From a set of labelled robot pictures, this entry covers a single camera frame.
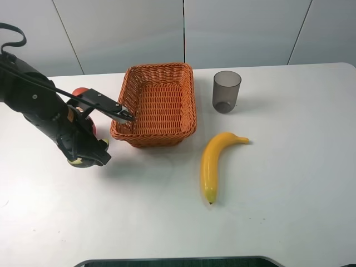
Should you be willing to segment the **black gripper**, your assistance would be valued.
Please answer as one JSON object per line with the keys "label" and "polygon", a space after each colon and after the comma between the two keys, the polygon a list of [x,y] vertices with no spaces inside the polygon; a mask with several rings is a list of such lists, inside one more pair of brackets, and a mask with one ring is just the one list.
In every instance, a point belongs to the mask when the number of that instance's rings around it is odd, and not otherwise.
{"label": "black gripper", "polygon": [[[77,102],[75,108],[81,112],[93,107],[118,123],[135,120],[125,106],[94,89],[88,89],[77,97],[90,103]],[[106,165],[111,159],[107,152],[108,139],[97,139],[96,136],[79,139],[80,133],[75,125],[76,114],[59,96],[50,96],[41,99],[35,111],[25,112],[23,116],[56,144],[69,163],[79,164],[79,167]]]}

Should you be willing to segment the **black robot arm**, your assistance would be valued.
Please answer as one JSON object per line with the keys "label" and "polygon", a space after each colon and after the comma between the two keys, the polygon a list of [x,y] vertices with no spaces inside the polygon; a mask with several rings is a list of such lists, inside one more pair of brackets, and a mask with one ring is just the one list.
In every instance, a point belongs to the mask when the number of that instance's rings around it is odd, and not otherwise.
{"label": "black robot arm", "polygon": [[108,141],[95,135],[93,110],[119,123],[134,120],[125,106],[104,94],[94,89],[77,95],[60,90],[9,53],[1,54],[1,102],[21,113],[57,145],[72,166],[81,168],[103,166],[111,159]]}

